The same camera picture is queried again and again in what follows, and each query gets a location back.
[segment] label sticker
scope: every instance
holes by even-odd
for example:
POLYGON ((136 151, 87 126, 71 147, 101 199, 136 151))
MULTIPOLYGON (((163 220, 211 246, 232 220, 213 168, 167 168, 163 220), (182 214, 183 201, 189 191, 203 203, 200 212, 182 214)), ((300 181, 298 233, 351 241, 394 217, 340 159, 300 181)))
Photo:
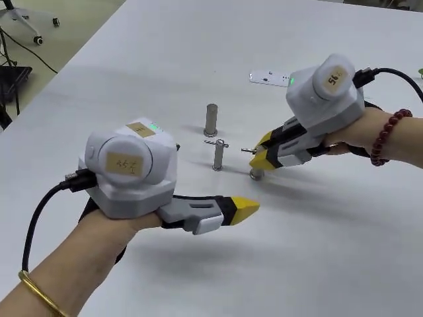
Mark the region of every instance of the label sticker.
POLYGON ((140 137, 151 137, 152 135, 156 134, 152 129, 149 129, 141 122, 130 123, 126 126, 132 131, 134 131, 136 134, 138 134, 140 137))
POLYGON ((124 153, 108 152, 106 171, 125 176, 141 176, 143 172, 143 157, 124 153))
POLYGON ((323 86, 329 90, 330 93, 335 94, 339 87, 341 87, 341 84, 344 82, 347 75, 348 73, 344 68, 336 66, 323 83, 323 86))

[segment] metal cylinder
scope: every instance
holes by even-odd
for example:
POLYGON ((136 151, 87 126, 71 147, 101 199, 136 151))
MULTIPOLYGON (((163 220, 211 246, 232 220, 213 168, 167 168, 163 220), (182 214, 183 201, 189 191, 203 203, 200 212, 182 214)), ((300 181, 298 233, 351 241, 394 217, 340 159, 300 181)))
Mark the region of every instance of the metal cylinder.
POLYGON ((221 170, 222 169, 222 162, 223 162, 223 150, 225 149, 225 141, 224 140, 217 140, 216 146, 214 149, 214 162, 213 162, 213 169, 214 170, 221 170))
POLYGON ((217 105, 208 104, 206 114, 206 127, 204 128, 204 135, 206 137, 215 137, 217 135, 217 105))
POLYGON ((250 170, 250 177, 253 180, 261 180, 264 176, 264 170, 260 168, 251 168, 250 170))

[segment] black wire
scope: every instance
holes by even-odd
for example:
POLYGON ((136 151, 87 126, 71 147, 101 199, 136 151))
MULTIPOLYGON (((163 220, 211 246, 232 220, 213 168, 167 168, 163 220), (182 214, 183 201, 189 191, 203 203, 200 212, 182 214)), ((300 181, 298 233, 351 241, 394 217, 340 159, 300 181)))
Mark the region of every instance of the black wire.
POLYGON ((420 87, 416 84, 416 82, 413 81, 411 79, 411 77, 409 77, 407 74, 404 74, 402 71, 397 71, 396 69, 391 69, 391 68, 376 68, 376 69, 374 69, 375 75, 380 74, 380 73, 394 74, 394 75, 399 76, 402 79, 404 79, 417 92, 418 97, 423 102, 423 91, 422 91, 422 89, 420 89, 420 87))
POLYGON ((35 226, 37 224, 38 218, 40 218, 41 211, 46 206, 47 202, 61 190, 66 190, 68 188, 66 182, 62 182, 54 186, 40 201, 35 212, 32 215, 31 222, 29 224, 28 232, 25 239, 24 254, 22 256, 22 270, 29 272, 28 263, 29 263, 29 254, 31 252, 32 239, 34 238, 35 226))
POLYGON ((7 45, 6 45, 6 39, 5 39, 5 34, 6 32, 1 28, 0 26, 0 37, 1 37, 1 42, 3 43, 3 49, 5 51, 4 56, 6 57, 7 60, 7 64, 9 65, 9 67, 11 69, 14 69, 15 71, 13 72, 15 75, 15 78, 13 79, 13 84, 11 85, 11 87, 15 88, 15 102, 16 102, 16 113, 19 116, 20 114, 20 106, 19 106, 19 92, 18 92, 18 76, 19 73, 17 71, 17 66, 12 62, 12 60, 9 57, 9 53, 7 51, 7 45))
POLYGON ((20 46, 21 48, 23 48, 24 50, 27 50, 28 52, 30 52, 32 55, 34 55, 35 57, 37 57, 50 71, 52 71, 53 73, 57 74, 58 72, 52 68, 50 65, 48 65, 40 56, 38 56, 36 53, 34 53, 33 51, 31 51, 29 48, 27 48, 26 46, 22 45, 21 43, 19 43, 18 41, 16 41, 12 36, 10 36, 6 31, 4 31, 2 29, 2 32, 11 39, 12 42, 14 42, 15 44, 17 44, 18 46, 20 46))

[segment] floor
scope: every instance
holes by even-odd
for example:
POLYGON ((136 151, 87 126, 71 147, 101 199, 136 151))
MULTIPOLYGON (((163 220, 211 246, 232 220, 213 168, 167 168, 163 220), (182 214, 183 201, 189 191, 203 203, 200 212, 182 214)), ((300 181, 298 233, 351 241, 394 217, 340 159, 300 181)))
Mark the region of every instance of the floor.
MULTIPOLYGON (((14 39, 59 71, 124 2, 125 0, 14 0, 16 7, 53 12, 60 19, 60 27, 54 28, 51 20, 42 13, 30 17, 44 37, 42 46, 34 44, 33 36, 16 22, 1 21, 1 25, 14 39)), ((54 73, 11 41, 7 41, 7 49, 12 60, 33 68, 28 82, 19 93, 23 109, 52 80, 54 73)), ((8 105, 7 112, 12 119, 15 118, 15 104, 8 105)))

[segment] small white device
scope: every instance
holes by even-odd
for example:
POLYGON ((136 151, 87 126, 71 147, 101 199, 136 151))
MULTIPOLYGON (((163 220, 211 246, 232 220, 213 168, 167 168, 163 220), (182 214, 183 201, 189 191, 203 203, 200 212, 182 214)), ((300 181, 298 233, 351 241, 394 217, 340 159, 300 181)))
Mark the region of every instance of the small white device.
POLYGON ((112 133, 92 133, 79 157, 79 168, 97 177, 88 194, 111 219, 140 217, 170 203, 176 163, 173 137, 147 118, 112 133))
POLYGON ((250 82, 279 87, 289 86, 289 73, 279 73, 276 71, 252 71, 250 82))

